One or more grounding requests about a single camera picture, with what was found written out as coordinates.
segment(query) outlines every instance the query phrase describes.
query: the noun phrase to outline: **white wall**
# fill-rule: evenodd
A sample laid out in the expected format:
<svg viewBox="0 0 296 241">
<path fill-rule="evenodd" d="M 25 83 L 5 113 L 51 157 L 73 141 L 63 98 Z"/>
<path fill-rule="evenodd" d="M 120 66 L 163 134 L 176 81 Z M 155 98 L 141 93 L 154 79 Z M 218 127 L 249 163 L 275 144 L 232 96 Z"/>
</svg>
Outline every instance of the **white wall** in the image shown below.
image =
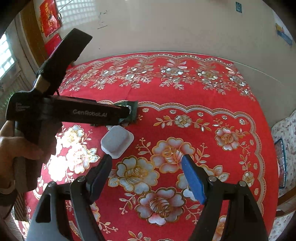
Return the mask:
<svg viewBox="0 0 296 241">
<path fill-rule="evenodd" d="M 235 63 L 235 66 L 247 80 L 270 127 L 290 116 L 296 109 L 295 88 L 287 87 L 280 81 L 246 65 Z"/>
<path fill-rule="evenodd" d="M 42 1 L 34 0 L 37 18 Z M 82 1 L 94 4 L 91 6 L 93 9 L 90 8 L 93 15 L 79 20 L 79 12 L 83 8 L 75 8 L 75 4 L 79 6 Z M 77 64 L 130 52 L 193 52 L 219 56 L 254 68 L 254 74 L 250 75 L 251 87 L 258 95 L 271 85 L 274 88 L 277 80 L 283 90 L 296 90 L 295 42 L 290 47 L 277 36 L 273 13 L 263 1 L 239 2 L 242 14 L 235 11 L 235 0 L 73 0 L 61 11 L 64 26 L 58 32 L 64 37 L 76 27 L 94 37 Z M 73 10 L 76 11 L 72 14 L 73 20 L 67 20 Z M 257 73 L 256 69 L 266 74 L 264 84 L 262 73 Z M 294 103 L 289 102 L 290 99 L 279 98 L 287 110 L 274 116 L 272 122 L 288 116 L 296 108 Z"/>
</svg>

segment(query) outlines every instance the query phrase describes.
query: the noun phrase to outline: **human hand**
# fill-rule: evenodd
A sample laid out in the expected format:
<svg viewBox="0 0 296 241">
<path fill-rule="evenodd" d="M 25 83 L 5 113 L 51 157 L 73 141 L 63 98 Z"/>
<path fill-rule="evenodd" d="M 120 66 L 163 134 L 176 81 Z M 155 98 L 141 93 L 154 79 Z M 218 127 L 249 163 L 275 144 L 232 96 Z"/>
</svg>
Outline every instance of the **human hand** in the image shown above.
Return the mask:
<svg viewBox="0 0 296 241">
<path fill-rule="evenodd" d="M 14 122 L 7 121 L 0 130 L 0 188 L 8 188 L 13 176 L 13 159 L 23 156 L 31 160 L 46 162 L 51 154 L 55 155 L 57 140 L 55 134 L 62 123 L 51 123 L 48 128 L 47 143 L 41 147 L 29 142 L 23 137 L 14 136 Z"/>
</svg>

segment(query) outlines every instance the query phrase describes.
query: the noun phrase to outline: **white flower print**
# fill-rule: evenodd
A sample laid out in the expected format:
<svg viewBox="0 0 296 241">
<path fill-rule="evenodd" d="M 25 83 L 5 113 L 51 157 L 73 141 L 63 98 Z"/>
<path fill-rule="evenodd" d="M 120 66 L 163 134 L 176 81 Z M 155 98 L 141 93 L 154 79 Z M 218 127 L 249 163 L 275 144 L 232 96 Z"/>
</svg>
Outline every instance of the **white flower print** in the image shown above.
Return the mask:
<svg viewBox="0 0 296 241">
<path fill-rule="evenodd" d="M 22 221 L 22 226 L 23 226 L 22 232 L 23 232 L 24 236 L 27 237 L 30 224 L 26 221 Z"/>
<path fill-rule="evenodd" d="M 91 211 L 93 212 L 93 215 L 94 215 L 94 218 L 96 220 L 96 222 L 100 222 L 100 213 L 99 213 L 99 208 L 98 206 L 96 205 L 96 203 L 94 202 L 92 205 L 90 205 L 91 207 Z"/>
<path fill-rule="evenodd" d="M 216 227 L 215 234 L 214 234 L 212 241 L 220 241 L 221 240 L 223 229 L 225 226 L 225 222 L 226 222 L 226 216 L 222 215 L 218 220 L 217 227 Z"/>
<path fill-rule="evenodd" d="M 157 185 L 160 175 L 154 168 L 153 163 L 144 157 L 129 156 L 117 163 L 117 176 L 109 179 L 108 185 L 121 185 L 127 192 L 142 194 L 149 191 L 151 186 Z"/>
<path fill-rule="evenodd" d="M 96 152 L 96 148 L 87 149 L 86 145 L 76 143 L 66 155 L 69 169 L 75 171 L 76 174 L 83 173 L 89 168 L 90 163 L 98 161 L 99 156 L 96 155 Z"/>
<path fill-rule="evenodd" d="M 183 189 L 183 196 L 190 198 L 192 201 L 197 201 L 193 195 L 193 192 L 190 191 L 187 179 L 184 173 L 178 175 L 178 181 L 176 187 Z"/>
<path fill-rule="evenodd" d="M 255 181 L 254 174 L 252 172 L 247 171 L 242 176 L 242 180 L 245 181 L 249 187 L 251 187 Z"/>
<path fill-rule="evenodd" d="M 140 218 L 146 219 L 148 223 L 159 226 L 167 222 L 175 222 L 184 212 L 185 204 L 181 193 L 176 192 L 173 187 L 159 188 L 157 191 L 149 191 L 139 197 L 135 210 Z"/>
<path fill-rule="evenodd" d="M 64 135 L 61 138 L 61 142 L 64 148 L 69 148 L 80 142 L 81 137 L 84 135 L 84 130 L 81 126 L 74 125 L 65 131 Z"/>
<path fill-rule="evenodd" d="M 223 150 L 232 151 L 233 149 L 237 149 L 239 147 L 239 138 L 237 134 L 231 131 L 227 127 L 218 128 L 215 131 L 215 140 L 217 141 L 217 145 L 221 146 Z"/>
<path fill-rule="evenodd" d="M 68 163 L 66 157 L 64 156 L 54 156 L 50 157 L 50 164 L 48 165 L 48 174 L 50 178 L 57 182 L 62 181 L 66 175 L 66 170 L 68 169 Z"/>
<path fill-rule="evenodd" d="M 217 165 L 213 169 L 210 169 L 205 164 L 201 164 L 200 167 L 202 167 L 209 176 L 215 176 L 221 182 L 225 182 L 228 179 L 229 175 L 230 175 L 227 172 L 223 172 L 223 166 L 222 165 Z"/>
<path fill-rule="evenodd" d="M 177 115 L 175 117 L 175 124 L 181 128 L 188 127 L 192 123 L 192 120 L 187 115 Z"/>
<path fill-rule="evenodd" d="M 195 149 L 189 142 L 181 138 L 169 137 L 166 141 L 161 140 L 152 148 L 153 155 L 150 161 L 161 173 L 174 173 L 181 169 L 183 155 L 193 155 Z"/>
<path fill-rule="evenodd" d="M 57 156 L 61 153 L 63 146 L 62 146 L 61 137 L 56 136 L 56 139 L 57 139 L 57 145 L 56 145 L 56 154 L 55 155 Z"/>
</svg>

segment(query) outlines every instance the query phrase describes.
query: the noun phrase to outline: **window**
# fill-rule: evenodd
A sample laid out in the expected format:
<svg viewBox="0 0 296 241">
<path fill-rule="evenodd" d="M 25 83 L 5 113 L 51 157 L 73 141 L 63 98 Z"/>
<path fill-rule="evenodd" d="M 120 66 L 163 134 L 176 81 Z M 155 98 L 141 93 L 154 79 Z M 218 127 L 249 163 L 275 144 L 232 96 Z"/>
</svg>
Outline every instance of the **window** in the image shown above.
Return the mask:
<svg viewBox="0 0 296 241">
<path fill-rule="evenodd" d="M 4 33 L 0 39 L 0 78 L 9 70 L 14 62 L 6 34 Z"/>
<path fill-rule="evenodd" d="M 82 23 L 98 19 L 95 0 L 56 0 L 59 13 L 62 16 L 62 27 L 73 28 Z"/>
</svg>

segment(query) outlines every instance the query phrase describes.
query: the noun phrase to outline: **finger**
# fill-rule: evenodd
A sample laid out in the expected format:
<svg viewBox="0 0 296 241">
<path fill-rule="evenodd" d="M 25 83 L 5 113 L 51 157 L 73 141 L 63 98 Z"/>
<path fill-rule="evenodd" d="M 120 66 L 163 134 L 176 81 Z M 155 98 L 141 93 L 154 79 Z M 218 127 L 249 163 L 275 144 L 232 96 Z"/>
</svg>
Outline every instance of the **finger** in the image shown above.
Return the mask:
<svg viewBox="0 0 296 241">
<path fill-rule="evenodd" d="M 10 159 L 23 156 L 27 159 L 38 160 L 44 153 L 37 145 L 23 137 L 1 137 L 0 142 L 1 149 Z"/>
<path fill-rule="evenodd" d="M 51 158 L 51 154 L 47 153 L 44 157 L 42 157 L 41 161 L 46 164 L 48 163 L 49 159 Z"/>
<path fill-rule="evenodd" d="M 15 131 L 15 122 L 8 120 L 5 122 L 3 127 L 0 130 L 0 136 L 2 137 L 13 137 Z"/>
<path fill-rule="evenodd" d="M 58 129 L 57 133 L 61 133 L 63 130 L 63 123 L 61 122 L 61 127 Z"/>
<path fill-rule="evenodd" d="M 53 142 L 50 144 L 48 152 L 49 152 L 51 155 L 55 155 L 55 154 L 56 154 L 56 152 L 57 152 L 57 139 L 56 139 L 56 138 L 55 138 L 55 139 L 53 140 Z"/>
<path fill-rule="evenodd" d="M 55 135 L 56 133 L 59 133 L 62 131 L 62 122 L 49 122 L 46 125 L 50 126 L 50 129 L 52 130 L 53 134 Z"/>
</svg>

